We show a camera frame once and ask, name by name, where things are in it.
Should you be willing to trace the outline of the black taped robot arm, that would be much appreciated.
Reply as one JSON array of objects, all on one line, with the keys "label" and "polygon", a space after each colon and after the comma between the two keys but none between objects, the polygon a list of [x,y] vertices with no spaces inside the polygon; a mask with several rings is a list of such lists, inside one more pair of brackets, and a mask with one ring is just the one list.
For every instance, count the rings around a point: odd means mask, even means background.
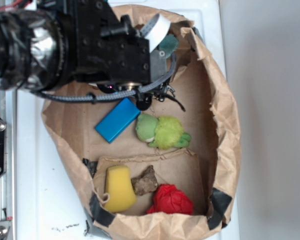
[{"label": "black taped robot arm", "polygon": [[152,47],[106,0],[21,1],[0,9],[0,90],[54,91],[72,81],[123,90],[156,80]]}]

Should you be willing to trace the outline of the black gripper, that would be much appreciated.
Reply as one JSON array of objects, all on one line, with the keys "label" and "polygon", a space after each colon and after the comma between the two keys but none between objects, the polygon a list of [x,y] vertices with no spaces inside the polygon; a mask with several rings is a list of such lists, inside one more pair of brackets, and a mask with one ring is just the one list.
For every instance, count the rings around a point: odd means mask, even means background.
[{"label": "black gripper", "polygon": [[46,91],[73,80],[118,90],[157,80],[150,41],[128,15],[118,18],[106,0],[40,0],[37,10],[57,34]]}]

